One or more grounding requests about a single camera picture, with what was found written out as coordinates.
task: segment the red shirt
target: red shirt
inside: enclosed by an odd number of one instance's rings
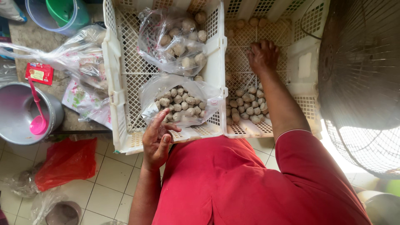
[[[276,160],[281,172],[267,169],[245,139],[176,145],[153,224],[371,224],[347,178],[310,132],[282,134]]]

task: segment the red packet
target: red packet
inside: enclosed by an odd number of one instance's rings
[[[32,81],[51,86],[53,84],[53,71],[54,69],[50,65],[28,62],[25,79],[30,76]]]

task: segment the fan guard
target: fan guard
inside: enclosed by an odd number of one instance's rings
[[[377,177],[400,179],[400,1],[331,1],[318,91],[341,155]]]

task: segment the cable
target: cable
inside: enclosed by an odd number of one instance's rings
[[[319,38],[319,37],[317,37],[317,36],[315,36],[315,35],[312,35],[312,34],[306,32],[306,31],[303,29],[303,18],[304,18],[304,16],[306,15],[307,11],[308,11],[308,10],[310,9],[310,7],[312,6],[312,4],[314,4],[314,2],[315,2],[315,0],[312,1],[312,3],[309,5],[309,7],[307,8],[307,10],[304,12],[303,16],[301,17],[301,20],[300,20],[300,28],[301,28],[301,30],[302,30],[304,33],[306,33],[308,36],[311,36],[311,37],[313,37],[313,38],[315,38],[315,39],[318,39],[318,40],[322,40],[322,38]]]

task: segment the pink ladle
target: pink ladle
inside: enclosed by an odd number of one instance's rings
[[[40,107],[40,104],[39,104],[40,99],[36,93],[35,86],[33,86],[32,78],[30,76],[28,77],[28,81],[29,81],[30,88],[32,89],[33,99],[35,100],[36,106],[38,107],[39,112],[40,112],[40,116],[35,117],[32,120],[32,122],[30,123],[29,130],[32,134],[38,135],[38,134],[41,134],[43,131],[45,131],[46,120],[44,119],[42,108]]]

